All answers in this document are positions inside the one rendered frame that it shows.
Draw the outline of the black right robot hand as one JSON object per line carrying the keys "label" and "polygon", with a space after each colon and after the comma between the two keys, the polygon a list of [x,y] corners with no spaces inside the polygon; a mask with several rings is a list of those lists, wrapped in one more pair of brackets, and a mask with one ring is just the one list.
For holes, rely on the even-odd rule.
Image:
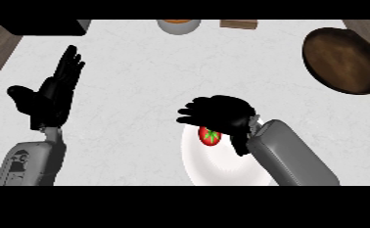
{"label": "black right robot hand", "polygon": [[258,114],[245,100],[224,95],[198,97],[179,110],[179,114],[179,123],[207,127],[229,135],[236,154],[242,157],[250,153],[250,122]]}

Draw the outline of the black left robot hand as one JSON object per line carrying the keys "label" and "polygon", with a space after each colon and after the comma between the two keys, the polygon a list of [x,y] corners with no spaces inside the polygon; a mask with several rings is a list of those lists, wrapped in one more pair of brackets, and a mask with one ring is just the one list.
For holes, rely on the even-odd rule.
{"label": "black left robot hand", "polygon": [[31,130],[61,127],[65,124],[84,65],[77,47],[70,45],[53,76],[45,80],[39,91],[21,85],[8,88],[18,111],[31,117]]}

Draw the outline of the red tomato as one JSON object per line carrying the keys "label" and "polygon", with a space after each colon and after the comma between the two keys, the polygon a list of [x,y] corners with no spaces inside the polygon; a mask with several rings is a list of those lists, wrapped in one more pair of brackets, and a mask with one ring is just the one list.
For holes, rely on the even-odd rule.
{"label": "red tomato", "polygon": [[198,137],[205,146],[216,146],[222,141],[222,133],[210,130],[205,126],[198,129]]}

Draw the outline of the white plate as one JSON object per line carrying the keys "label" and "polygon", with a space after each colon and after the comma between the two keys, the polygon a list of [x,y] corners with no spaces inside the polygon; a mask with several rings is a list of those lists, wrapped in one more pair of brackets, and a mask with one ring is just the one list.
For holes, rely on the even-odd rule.
{"label": "white plate", "polygon": [[222,135],[216,146],[207,146],[199,140],[198,127],[186,125],[182,153],[185,171],[196,186],[267,186],[273,182],[254,156],[238,156],[229,135]]}

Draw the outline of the brown round pan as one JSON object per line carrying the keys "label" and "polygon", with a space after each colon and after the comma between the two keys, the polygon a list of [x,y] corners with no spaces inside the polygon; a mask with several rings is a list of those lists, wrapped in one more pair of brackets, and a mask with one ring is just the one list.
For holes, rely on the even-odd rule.
{"label": "brown round pan", "polygon": [[351,29],[313,30],[304,39],[303,59],[308,73],[332,90],[370,94],[370,43]]}

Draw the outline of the black appliance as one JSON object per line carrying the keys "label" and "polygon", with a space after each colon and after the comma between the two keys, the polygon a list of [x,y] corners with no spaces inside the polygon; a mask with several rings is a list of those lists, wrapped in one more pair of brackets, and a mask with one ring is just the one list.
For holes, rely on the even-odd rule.
{"label": "black appliance", "polygon": [[0,20],[0,25],[15,35],[83,36],[90,20]]}

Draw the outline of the brown wooden block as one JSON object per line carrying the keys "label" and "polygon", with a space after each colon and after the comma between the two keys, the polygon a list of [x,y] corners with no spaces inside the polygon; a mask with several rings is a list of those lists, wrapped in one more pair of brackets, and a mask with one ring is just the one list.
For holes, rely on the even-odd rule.
{"label": "brown wooden block", "polygon": [[222,20],[220,26],[229,28],[241,28],[241,29],[257,29],[258,28],[257,20]]}

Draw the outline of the grey cup with orange content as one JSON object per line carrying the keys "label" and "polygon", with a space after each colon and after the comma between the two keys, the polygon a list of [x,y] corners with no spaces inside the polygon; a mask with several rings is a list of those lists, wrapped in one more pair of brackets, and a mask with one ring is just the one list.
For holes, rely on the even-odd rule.
{"label": "grey cup with orange content", "polygon": [[170,23],[165,20],[158,20],[160,28],[173,35],[185,35],[192,33],[201,25],[201,20],[191,20],[185,23]]}

